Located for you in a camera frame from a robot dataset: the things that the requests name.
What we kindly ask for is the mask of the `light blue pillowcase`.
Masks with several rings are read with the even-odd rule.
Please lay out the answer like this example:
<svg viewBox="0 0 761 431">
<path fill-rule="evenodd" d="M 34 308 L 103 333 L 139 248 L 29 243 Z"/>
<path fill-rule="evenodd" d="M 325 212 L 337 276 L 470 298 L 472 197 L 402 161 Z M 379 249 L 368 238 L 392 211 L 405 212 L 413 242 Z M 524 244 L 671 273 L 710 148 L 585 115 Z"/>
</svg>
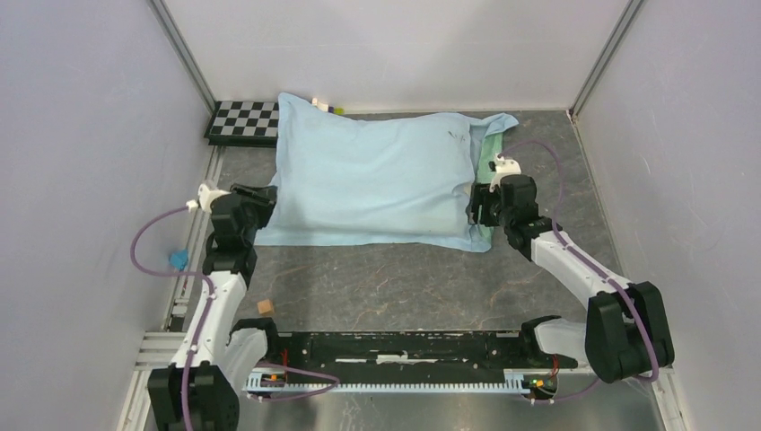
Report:
<svg viewBox="0 0 761 431">
<path fill-rule="evenodd" d="M 359 120 L 287 92 L 278 104 L 276 205 L 257 245 L 491 249 L 491 230 L 469 220 L 470 191 L 487 181 L 490 153 L 518 125 L 514 116 Z"/>
</svg>

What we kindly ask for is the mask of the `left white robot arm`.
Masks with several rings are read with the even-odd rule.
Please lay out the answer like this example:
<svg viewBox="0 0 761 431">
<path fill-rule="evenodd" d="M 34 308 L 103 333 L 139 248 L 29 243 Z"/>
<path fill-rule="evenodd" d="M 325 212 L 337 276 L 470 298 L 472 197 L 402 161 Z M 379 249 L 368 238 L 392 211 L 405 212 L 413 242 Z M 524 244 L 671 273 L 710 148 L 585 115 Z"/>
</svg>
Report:
<svg viewBox="0 0 761 431">
<path fill-rule="evenodd" d="M 148 377 L 158 429 L 237 429 L 248 375 L 256 363 L 280 358 L 282 342 L 271 319 L 233 320 L 256 267 L 255 235 L 267 226 L 276 201 L 275 186 L 222 190 L 203 183 L 197 197 L 179 207 L 208 214 L 213 231 L 201 269 L 187 273 L 202 283 L 188 331 L 169 363 Z"/>
</svg>

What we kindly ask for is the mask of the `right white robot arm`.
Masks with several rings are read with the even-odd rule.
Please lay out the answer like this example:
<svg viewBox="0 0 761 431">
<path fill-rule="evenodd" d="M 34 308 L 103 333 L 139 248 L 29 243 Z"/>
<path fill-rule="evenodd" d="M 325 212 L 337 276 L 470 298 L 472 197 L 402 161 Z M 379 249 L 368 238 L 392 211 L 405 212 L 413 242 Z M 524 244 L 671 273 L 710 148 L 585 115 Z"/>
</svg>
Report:
<svg viewBox="0 0 761 431">
<path fill-rule="evenodd" d="M 511 247 L 551 274 L 586 311 L 583 323 L 559 316 L 525 322 L 520 359 L 541 366 L 554 354 L 567 356 L 589 365 L 604 383 L 658 379 L 675 360 L 660 289 L 621 277 L 592 258 L 539 213 L 537 194 L 530 176 L 511 174 L 496 184 L 474 184 L 469 204 L 472 222 L 502 228 Z"/>
</svg>

